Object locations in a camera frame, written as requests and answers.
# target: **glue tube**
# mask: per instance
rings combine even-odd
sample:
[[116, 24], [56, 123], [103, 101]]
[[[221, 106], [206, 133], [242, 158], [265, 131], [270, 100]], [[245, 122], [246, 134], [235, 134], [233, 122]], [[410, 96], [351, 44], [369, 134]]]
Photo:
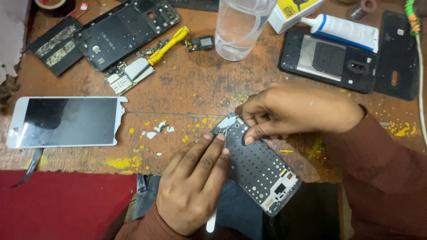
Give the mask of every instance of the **glue tube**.
[[319, 14], [315, 19], [301, 18], [311, 27], [311, 33], [378, 52], [378, 28], [345, 19]]

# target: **wooden table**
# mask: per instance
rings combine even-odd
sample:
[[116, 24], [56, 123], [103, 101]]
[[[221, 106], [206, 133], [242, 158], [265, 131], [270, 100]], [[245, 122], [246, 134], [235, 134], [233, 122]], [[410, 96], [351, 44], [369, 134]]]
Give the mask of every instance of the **wooden table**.
[[[118, 4], [113, 0], [89, 2], [90, 10], [79, 18], [86, 23]], [[403, 1], [378, 4], [378, 10], [363, 19], [362, 23], [380, 27], [384, 9], [403, 13]], [[326, 0], [321, 13], [345, 18], [349, 7], [334, 0]], [[190, 38], [214, 35], [217, 13], [177, 9], [180, 23], [159, 39], [171, 38], [182, 26], [190, 29]], [[37, 13], [29, 41], [32, 42], [61, 19]], [[423, 27], [422, 40], [427, 39]], [[159, 39], [145, 47], [154, 46]], [[407, 102], [382, 94], [359, 94], [345, 91], [313, 80], [280, 71], [278, 61], [284, 34], [277, 35], [267, 23], [252, 52], [243, 60], [231, 62], [221, 58], [215, 50], [189, 53], [181, 45], [174, 46], [154, 66], [156, 72], [139, 83], [124, 96], [126, 113], [122, 117], [116, 146], [47, 148], [44, 150], [40, 171], [65, 171], [85, 173], [155, 174], [159, 175], [179, 148], [210, 131], [220, 119], [236, 111], [248, 96], [257, 94], [273, 81], [295, 80], [314, 86], [342, 92], [343, 95], [364, 104], [378, 120], [391, 122], [386, 128], [393, 138], [416, 151], [425, 152], [420, 131], [418, 101]], [[427, 50], [424, 41], [424, 56]], [[128, 56], [125, 62], [137, 57]], [[23, 96], [114, 96], [103, 79], [86, 59], [81, 59], [63, 76], [57, 78], [32, 53], [22, 58], [18, 73], [20, 90], [12, 98], [11, 108], [1, 117], [0, 169], [26, 169], [33, 149], [9, 149], [6, 147], [8, 127], [14, 102]], [[162, 121], [175, 128], [174, 132], [156, 135], [153, 139], [140, 137], [142, 131], [152, 131]], [[268, 141], [279, 152], [303, 181], [341, 182], [339, 168], [329, 166], [326, 147], [319, 134], [294, 135], [286, 141]]]

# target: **jeans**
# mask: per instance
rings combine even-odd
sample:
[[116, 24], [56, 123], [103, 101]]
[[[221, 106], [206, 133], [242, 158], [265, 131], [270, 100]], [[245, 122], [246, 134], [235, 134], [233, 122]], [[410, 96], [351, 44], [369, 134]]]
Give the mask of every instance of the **jeans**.
[[[133, 219], [147, 214], [156, 199], [161, 176], [138, 175]], [[263, 235], [263, 211], [232, 179], [225, 181], [218, 200], [216, 226], [235, 229], [253, 240]]]

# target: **cardboard box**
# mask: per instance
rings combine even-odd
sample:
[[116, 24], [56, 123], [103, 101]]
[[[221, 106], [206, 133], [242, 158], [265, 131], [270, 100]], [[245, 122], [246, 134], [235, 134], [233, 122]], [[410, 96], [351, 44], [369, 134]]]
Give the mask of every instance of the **cardboard box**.
[[268, 22], [279, 34], [297, 24], [301, 18], [313, 14], [324, 0], [279, 0]]

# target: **brown sleeve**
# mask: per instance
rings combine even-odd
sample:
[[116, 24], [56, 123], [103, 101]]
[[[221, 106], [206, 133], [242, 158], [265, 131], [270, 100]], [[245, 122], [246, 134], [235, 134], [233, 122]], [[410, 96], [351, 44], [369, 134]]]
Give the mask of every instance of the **brown sleeve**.
[[354, 239], [427, 237], [425, 156], [394, 142], [371, 115], [323, 139], [343, 170]]
[[188, 240], [175, 233], [160, 217], [156, 201], [151, 205], [148, 213], [141, 219], [135, 219], [120, 229], [116, 240]]

